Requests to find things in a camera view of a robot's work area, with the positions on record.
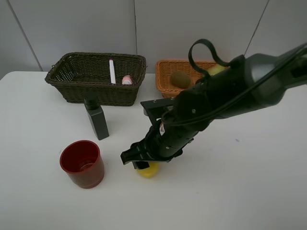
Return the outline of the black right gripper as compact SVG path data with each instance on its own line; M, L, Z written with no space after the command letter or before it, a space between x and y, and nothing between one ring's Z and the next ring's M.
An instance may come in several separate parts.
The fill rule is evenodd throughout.
M211 111L207 97L164 98L141 105L152 125L141 141L120 155L124 165L132 162L136 170L149 168L149 162L169 162L181 155L182 149L211 123L210 119L191 121Z

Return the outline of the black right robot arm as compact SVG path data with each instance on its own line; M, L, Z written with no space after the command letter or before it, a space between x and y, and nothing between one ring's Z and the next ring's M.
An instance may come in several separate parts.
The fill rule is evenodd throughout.
M190 65L202 77L175 98L142 102L152 125L141 141L121 153L123 164L146 169L151 162L169 162L213 120L274 106L286 90L307 82L306 44L277 57L240 55L225 62L209 40L199 39L198 43L208 47L224 70L210 75L189 57Z

